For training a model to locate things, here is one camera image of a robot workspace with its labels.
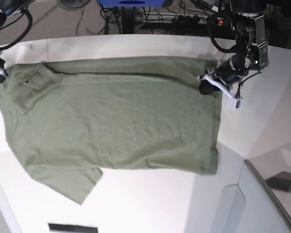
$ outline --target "electronic equipment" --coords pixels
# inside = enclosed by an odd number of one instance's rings
[[[201,4],[200,0],[191,0],[195,4]],[[27,16],[28,26],[25,32],[8,46],[0,47],[0,52],[6,50],[18,43],[29,31],[32,26],[32,17],[27,9],[32,0],[0,0],[0,30],[9,26],[4,26],[7,16],[13,14],[21,14]],[[136,0],[126,0],[121,4],[133,6]],[[243,83],[252,76],[244,79],[250,70],[257,70],[258,73],[264,69],[268,61],[267,40],[265,35],[264,15],[266,3],[263,0],[229,0],[226,5],[218,12],[213,11],[213,14],[207,19],[208,33],[214,46],[224,53],[235,53],[230,59],[219,63],[217,67],[208,69],[207,74],[203,77],[197,77],[201,81],[200,92],[204,95],[209,95],[214,91],[223,91],[231,100],[234,100],[233,107],[239,108],[242,98],[240,89]],[[224,49],[215,41],[213,34],[213,25],[218,22],[230,24],[234,35],[236,36],[236,45],[230,49]],[[4,70],[4,61],[0,59],[0,83],[4,82],[7,73]],[[239,87],[236,94],[231,94],[233,84],[238,83]]]

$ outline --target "black cable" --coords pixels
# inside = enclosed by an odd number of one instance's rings
[[[173,21],[174,18],[164,18],[163,21]],[[148,19],[148,22],[160,21],[160,19]]]
[[[3,29],[5,29],[5,28],[7,28],[7,27],[9,27],[9,26],[11,26],[12,24],[16,23],[17,21],[19,21],[19,20],[24,16],[24,14],[25,14],[25,13],[23,12],[23,13],[21,14],[21,16],[18,17],[16,20],[14,20],[13,22],[11,22],[11,23],[9,23],[9,24],[3,26],[2,28],[0,28],[0,31],[3,30]]]
[[[147,16],[146,16],[147,19],[149,18],[150,11],[151,11],[151,7],[149,7],[149,10],[147,11]]]
[[[105,26],[98,32],[97,35],[100,35],[100,33],[102,33],[103,30],[105,30],[104,34],[106,34],[106,30],[109,28],[109,19],[110,19],[110,17],[108,16],[106,18]]]
[[[186,5],[185,5],[185,0],[183,0],[183,14],[184,14],[184,16],[185,16],[185,13],[186,13]]]
[[[78,24],[77,24],[77,28],[76,28],[76,36],[79,35],[79,26],[80,26],[80,23],[82,21],[82,18],[83,18],[83,15],[84,15],[84,7],[82,7],[82,13],[81,13],[81,17],[78,21]]]
[[[111,12],[112,14],[111,15],[113,15],[114,16],[114,18],[115,18],[115,20],[114,21],[109,21],[109,23],[118,23],[118,20],[119,20],[119,18],[120,18],[120,14],[118,13],[118,10],[115,8],[115,7],[113,7],[113,8],[104,8],[104,6],[102,6],[102,5],[100,5],[100,16],[106,21],[106,18],[105,18],[105,16],[103,15],[103,13],[109,13],[109,12]]]
[[[150,10],[151,10],[151,7],[149,7],[149,11],[148,13],[146,14],[146,8],[143,7],[143,10],[144,10],[144,14],[145,14],[145,21],[148,23],[148,17],[149,17],[149,14],[150,14]]]
[[[207,9],[205,8],[200,2],[199,0],[191,0],[191,2],[193,3],[193,5],[197,8],[199,8],[200,10],[202,10],[208,17],[209,14],[206,12],[207,11],[211,11],[212,13],[216,13],[215,11],[213,11],[212,9]]]
[[[172,10],[169,10],[168,8],[166,8],[166,7],[164,7],[164,9],[166,9],[167,11],[169,11],[169,12],[171,12],[171,13],[174,13],[174,14],[176,14],[176,16],[178,16],[179,17],[179,15],[176,13],[176,12],[174,12],[174,11],[172,11]]]
[[[10,47],[16,45],[19,41],[21,41],[29,32],[30,28],[32,27],[32,16],[30,14],[30,12],[27,10],[27,9],[24,9],[21,11],[22,13],[24,13],[24,15],[27,17],[28,19],[28,25],[27,25],[27,28],[25,29],[25,31],[15,40],[13,41],[11,44],[7,45],[7,46],[3,46],[3,47],[0,47],[0,51],[2,50],[7,50],[9,49]]]
[[[240,98],[240,95],[241,95],[241,87],[243,86],[243,84],[245,83],[245,81],[251,79],[252,77],[258,75],[258,74],[261,74],[262,72],[257,68],[257,73],[249,76],[248,78],[246,78],[245,80],[243,80],[242,82],[238,83],[238,88],[237,88],[237,93],[236,93],[236,97],[237,98]]]
[[[118,33],[119,33],[119,34],[123,34],[123,31],[122,31],[122,24],[121,24],[121,22],[120,22],[120,18],[117,18],[116,23],[117,23],[117,27],[118,27]]]
[[[157,7],[155,7],[154,9],[155,9],[156,13],[159,15],[159,19],[160,19],[160,17],[161,17],[161,19],[162,19],[162,23],[163,23],[163,22],[164,22],[164,21],[163,21],[163,16],[158,12]]]

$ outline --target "black strip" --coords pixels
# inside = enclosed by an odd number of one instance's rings
[[[74,225],[60,225],[60,224],[48,224],[50,231],[59,232],[77,232],[77,233],[98,233],[98,228],[83,227]]]
[[[167,32],[179,34],[179,35],[198,35],[209,36],[207,24],[184,24],[184,23],[144,23],[140,29],[144,30],[164,30]],[[213,36],[215,38],[222,39],[235,39],[235,35],[232,32],[231,26],[219,25],[213,26]]]

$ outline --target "white panel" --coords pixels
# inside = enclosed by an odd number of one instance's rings
[[[21,233],[5,193],[0,186],[0,233]]]
[[[245,209],[245,198],[238,185],[223,189],[211,233],[236,233]]]
[[[291,233],[276,204],[247,164],[242,168],[239,187],[246,199],[237,233]]]

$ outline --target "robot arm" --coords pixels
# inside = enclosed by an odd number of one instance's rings
[[[208,31],[214,46],[221,52],[236,54],[217,67],[208,69],[205,76],[199,77],[201,94],[209,95],[214,91],[222,91],[230,99],[235,100],[234,107],[239,108],[240,87],[246,80],[244,77],[250,70],[257,70],[260,73],[260,70],[269,63],[262,14],[265,8],[266,4],[260,0],[230,0],[230,10],[216,13],[209,18]],[[212,36],[211,25],[218,18],[230,21],[236,36],[236,45],[230,49],[220,47]],[[239,83],[238,91],[236,94],[231,94],[230,90],[235,83]]]

